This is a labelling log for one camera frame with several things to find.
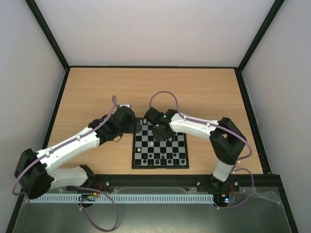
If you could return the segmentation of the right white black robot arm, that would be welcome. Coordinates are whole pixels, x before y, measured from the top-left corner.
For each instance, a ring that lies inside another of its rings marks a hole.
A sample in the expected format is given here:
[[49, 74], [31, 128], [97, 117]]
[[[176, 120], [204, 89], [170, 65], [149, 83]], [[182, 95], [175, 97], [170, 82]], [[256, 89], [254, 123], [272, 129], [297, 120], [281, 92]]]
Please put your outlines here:
[[229, 175], [238, 162], [247, 139], [232, 122], [223, 117], [221, 120], [206, 120], [190, 117], [169, 109], [163, 113], [151, 107], [144, 119], [153, 125], [152, 133], [155, 141], [165, 141], [176, 133], [185, 133], [208, 140], [218, 159], [216, 167], [208, 181], [208, 185], [223, 190], [229, 184]]

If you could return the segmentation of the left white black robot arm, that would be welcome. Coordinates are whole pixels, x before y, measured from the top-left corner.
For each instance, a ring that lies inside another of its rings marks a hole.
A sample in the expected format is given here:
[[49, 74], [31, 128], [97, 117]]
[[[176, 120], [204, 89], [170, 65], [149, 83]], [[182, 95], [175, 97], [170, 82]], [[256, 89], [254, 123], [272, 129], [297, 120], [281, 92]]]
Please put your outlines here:
[[93, 182], [93, 173], [86, 165], [60, 168], [75, 156], [122, 137], [125, 133], [140, 131], [131, 105], [119, 105], [114, 113], [95, 119], [76, 135], [54, 146], [22, 152], [14, 172], [21, 194], [36, 199], [49, 190], [64, 186], [87, 186]]

